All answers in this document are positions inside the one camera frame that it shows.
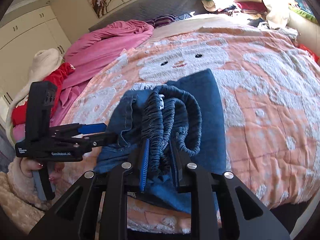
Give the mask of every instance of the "metal bolt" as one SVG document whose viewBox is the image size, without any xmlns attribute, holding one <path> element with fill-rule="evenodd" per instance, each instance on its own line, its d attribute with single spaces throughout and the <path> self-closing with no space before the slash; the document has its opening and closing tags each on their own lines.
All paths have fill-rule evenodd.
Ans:
<svg viewBox="0 0 320 240">
<path fill-rule="evenodd" d="M 84 174 L 84 177 L 86 179 L 91 179 L 92 177 L 94 176 L 94 173 L 92 171 L 87 171 L 85 174 Z"/>
<path fill-rule="evenodd" d="M 195 164 L 195 163 L 188 163 L 188 164 L 187 164 L 187 167 L 188 167 L 189 169 L 194 170 L 194 169 L 197 167 L 197 164 Z"/>
<path fill-rule="evenodd" d="M 227 179 L 232 179 L 234 175 L 233 175 L 232 172 L 227 171 L 227 172 L 224 173 L 224 176 L 225 176 Z"/>
<path fill-rule="evenodd" d="M 124 169 L 131 168 L 131 163 L 128 163 L 128 162 L 122 163 L 121 167 L 124 168 Z"/>
</svg>

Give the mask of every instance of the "blue denim pants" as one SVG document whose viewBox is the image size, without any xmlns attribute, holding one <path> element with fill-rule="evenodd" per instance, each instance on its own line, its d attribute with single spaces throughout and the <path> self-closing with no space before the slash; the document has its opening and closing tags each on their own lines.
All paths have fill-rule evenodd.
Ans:
<svg viewBox="0 0 320 240">
<path fill-rule="evenodd" d="M 164 95 L 163 110 L 160 94 Z M 173 187 L 170 138 L 208 171 L 221 174 L 226 169 L 223 109 L 209 69 L 153 90 L 127 91 L 107 130 L 119 135 L 118 142 L 102 148 L 96 172 L 110 171 L 127 160 L 142 138 L 150 139 L 148 179 L 137 198 L 151 204 L 191 212 L 190 194 L 178 194 Z"/>
</svg>

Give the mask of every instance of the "gray headboard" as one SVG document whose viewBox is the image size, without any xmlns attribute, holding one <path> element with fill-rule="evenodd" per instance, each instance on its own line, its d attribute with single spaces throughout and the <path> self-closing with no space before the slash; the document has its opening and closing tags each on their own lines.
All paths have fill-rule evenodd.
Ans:
<svg viewBox="0 0 320 240">
<path fill-rule="evenodd" d="M 115 21 L 145 21 L 165 14 L 180 16 L 192 11 L 195 11 L 195 15 L 207 13 L 201 0 L 138 0 L 107 16 L 89 31 L 104 28 Z"/>
</svg>

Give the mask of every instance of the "orange blanket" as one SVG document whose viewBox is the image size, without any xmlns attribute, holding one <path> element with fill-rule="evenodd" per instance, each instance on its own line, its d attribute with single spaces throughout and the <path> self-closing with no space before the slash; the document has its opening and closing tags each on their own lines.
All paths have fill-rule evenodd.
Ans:
<svg viewBox="0 0 320 240">
<path fill-rule="evenodd" d="M 224 107 L 226 170 L 269 208 L 309 200 L 320 186 L 320 72 L 306 52 L 278 33 L 201 28 L 123 51 L 89 82 L 62 124 L 108 123 L 126 90 L 152 88 L 206 68 Z M 66 163 L 67 186 L 95 166 L 98 153 Z M 190 219 L 129 198 L 128 226 L 188 232 Z"/>
</svg>

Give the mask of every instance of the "human hand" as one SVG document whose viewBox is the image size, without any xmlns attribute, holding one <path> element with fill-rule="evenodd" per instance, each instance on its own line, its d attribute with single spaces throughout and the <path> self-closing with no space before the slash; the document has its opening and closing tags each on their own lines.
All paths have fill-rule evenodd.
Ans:
<svg viewBox="0 0 320 240">
<path fill-rule="evenodd" d="M 32 171 L 38 171 L 43 168 L 43 164 L 29 158 L 23 158 L 20 163 L 20 168 L 27 178 L 32 178 Z M 54 171 L 49 174 L 50 182 L 57 184 L 63 174 L 64 163 L 55 163 Z"/>
</svg>

